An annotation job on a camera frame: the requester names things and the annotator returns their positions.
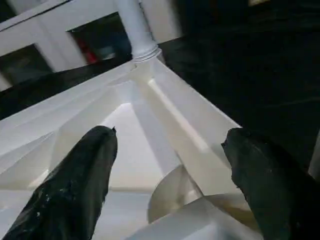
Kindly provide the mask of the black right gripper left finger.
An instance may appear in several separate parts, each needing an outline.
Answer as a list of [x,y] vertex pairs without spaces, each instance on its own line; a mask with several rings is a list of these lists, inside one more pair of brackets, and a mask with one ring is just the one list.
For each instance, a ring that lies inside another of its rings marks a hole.
[[3,239],[92,239],[117,153],[115,128],[90,129],[34,190]]

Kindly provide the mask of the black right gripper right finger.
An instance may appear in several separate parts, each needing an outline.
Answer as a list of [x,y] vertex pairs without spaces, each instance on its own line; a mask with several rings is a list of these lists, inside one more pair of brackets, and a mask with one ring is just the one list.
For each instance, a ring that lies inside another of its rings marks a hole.
[[245,128],[221,146],[265,240],[320,238],[320,184],[285,149]]

